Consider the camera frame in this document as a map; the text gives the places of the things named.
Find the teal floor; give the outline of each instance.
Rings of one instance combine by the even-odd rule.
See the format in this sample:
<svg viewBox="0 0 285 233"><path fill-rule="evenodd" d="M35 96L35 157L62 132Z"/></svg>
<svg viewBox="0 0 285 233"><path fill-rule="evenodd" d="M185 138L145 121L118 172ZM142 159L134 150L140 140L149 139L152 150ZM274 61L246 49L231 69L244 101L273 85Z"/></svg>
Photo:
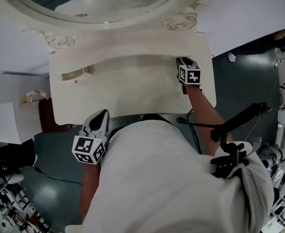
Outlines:
<svg viewBox="0 0 285 233"><path fill-rule="evenodd" d="M230 63L227 54L214 59L214 73L217 93L216 110L223 119L228 120L254 102L266 101L275 84L278 72L274 53L262 55L238 56L235 63ZM261 136L262 142L273 143L277 132L277 111L279 109L279 83L271 94L270 103L273 110L261 117L251 132L249 139ZM177 125L176 116L169 116L193 143L187 126ZM139 116L114 118L110 128L126 126L140 119ZM233 132L235 140L245 140L246 135L255 124L256 119ZM73 138L80 126L63 134L38 134L35 136L38 161L36 166L48 176L58 179L82 182L83 165L72 156ZM32 200L43 218L52 225L56 232L64 232L69 224L80 224L79 199L81 187L78 184L54 181L38 174L33 169L23 172L25 180L21 183L26 195Z"/></svg>

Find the mirror frame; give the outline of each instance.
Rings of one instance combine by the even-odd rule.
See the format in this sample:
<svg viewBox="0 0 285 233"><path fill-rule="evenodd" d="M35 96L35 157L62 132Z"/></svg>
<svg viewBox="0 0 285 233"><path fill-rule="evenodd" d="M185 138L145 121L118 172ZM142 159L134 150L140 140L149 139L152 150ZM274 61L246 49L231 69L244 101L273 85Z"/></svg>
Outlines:
<svg viewBox="0 0 285 233"><path fill-rule="evenodd" d="M166 0L148 13L127 20L105 23L89 23L82 17L71 21L74 16L51 11L31 0L0 0L0 13L24 26L26 30L43 34L50 47L61 49L72 46L78 38L90 36L163 27L170 30L193 28L197 22L198 1Z"/></svg>

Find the wire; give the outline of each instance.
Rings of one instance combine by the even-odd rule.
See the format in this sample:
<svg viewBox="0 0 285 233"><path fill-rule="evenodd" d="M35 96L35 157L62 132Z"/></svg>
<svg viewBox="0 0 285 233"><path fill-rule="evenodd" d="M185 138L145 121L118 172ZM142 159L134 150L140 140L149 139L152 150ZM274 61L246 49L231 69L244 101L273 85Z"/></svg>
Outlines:
<svg viewBox="0 0 285 233"><path fill-rule="evenodd" d="M184 122L189 122L189 117L193 114L193 108L190 110L190 112L186 115L186 120L184 120ZM192 137L193 137L193 140L194 140L194 143L196 145L196 148L197 148L197 151L199 154L202 154L201 152L201 145L200 145L200 141L199 141L199 138L196 134L196 131L194 129L194 127L192 125L189 125L190 126L190 130L191 130L191 133L192 133Z"/></svg>
<svg viewBox="0 0 285 233"><path fill-rule="evenodd" d="M191 123L189 121L186 121L184 118L179 117L177 118L177 122L188 125L188 126L197 126L197 127L203 127L203 128L216 128L219 125L217 124L203 124L203 123Z"/></svg>
<svg viewBox="0 0 285 233"><path fill-rule="evenodd" d="M24 169L24 170L22 170L21 172L23 172L23 171L27 171L27 170L30 170L30 169L34 169L34 167Z"/></svg>
<svg viewBox="0 0 285 233"><path fill-rule="evenodd" d="M35 171L36 172L38 172L38 173L40 173L40 174L43 174L46 178L48 178L48 179L51 179L51 180L54 180L54 181L60 181L60 182L66 182L66 183L72 183L72 184L78 184L78 185L82 185L81 183L78 183L78 182L75 182L75 181L66 181L66 180L61 180L61 179L56 179L56 178L52 178L52 177L50 177L50 176L47 176L45 173L43 173L42 171L41 171L41 169L40 168L38 168L38 167L32 167L32 168L28 168L28 169L25 169L25 170L22 170L22 172L23 171L26 171L26 170L29 170L29 169L35 169Z"/></svg>
<svg viewBox="0 0 285 233"><path fill-rule="evenodd" d="M277 83L278 78L279 78L279 74L278 74L277 77L276 77L276 80L275 80L273 89L272 89L272 91L270 92L270 95L269 95L269 97L268 97L268 102L269 102L269 100L270 100L270 98L271 98L271 96L272 96L273 91L275 90L275 86L276 86L276 83ZM254 124L254 126L251 128L251 130L248 132L248 134L247 134L247 136L246 136L246 138L245 138L245 141L247 141L248 136L249 136L250 133L253 131L253 129L255 128L255 126L258 124L259 120L260 120L260 117L259 117L258 120L255 122L255 124Z"/></svg>
<svg viewBox="0 0 285 233"><path fill-rule="evenodd" d="M281 61L281 60L285 60L285 58L281 58L281 59L278 59L279 61Z"/></svg>

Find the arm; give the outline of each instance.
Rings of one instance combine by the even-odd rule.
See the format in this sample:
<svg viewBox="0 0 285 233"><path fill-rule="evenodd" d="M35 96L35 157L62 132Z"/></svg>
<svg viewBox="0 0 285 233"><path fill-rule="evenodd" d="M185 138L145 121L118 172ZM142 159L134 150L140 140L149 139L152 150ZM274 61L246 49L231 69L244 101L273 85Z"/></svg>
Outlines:
<svg viewBox="0 0 285 233"><path fill-rule="evenodd" d="M205 95L194 85L186 86L187 93L194 111L195 121L203 124L223 124L223 119L216 112L214 107L209 103ZM210 138L211 128L199 127L203 141L207 147L208 154L214 156L220 147L220 142L214 142ZM231 135L227 137L228 142L233 142Z"/></svg>
<svg viewBox="0 0 285 233"><path fill-rule="evenodd" d="M273 38L275 40L281 40L282 38L285 37L285 29L284 30L281 30L279 32L277 32L276 34L274 34Z"/></svg>
<svg viewBox="0 0 285 233"><path fill-rule="evenodd" d="M84 221L88 212L90 203L99 186L100 165L85 165L82 191L80 198L80 210L82 222Z"/></svg>

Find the carved floral ornament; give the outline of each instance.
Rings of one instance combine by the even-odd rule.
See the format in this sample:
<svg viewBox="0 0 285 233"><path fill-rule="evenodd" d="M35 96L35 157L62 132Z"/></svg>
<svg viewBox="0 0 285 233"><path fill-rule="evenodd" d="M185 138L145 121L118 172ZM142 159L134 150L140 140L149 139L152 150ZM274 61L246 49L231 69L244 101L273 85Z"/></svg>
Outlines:
<svg viewBox="0 0 285 233"><path fill-rule="evenodd" d="M170 18L163 20L162 25L169 30L189 30L197 23L197 9L200 6L206 6L209 0L196 0L191 6Z"/></svg>
<svg viewBox="0 0 285 233"><path fill-rule="evenodd" d="M25 31L31 32L32 35L38 35L38 34L43 35L45 38L45 41L52 49L63 49L63 48L72 47L75 44L77 39L84 38L78 35L64 36L60 34L45 32L45 31L38 30L38 29L25 29L24 32Z"/></svg>

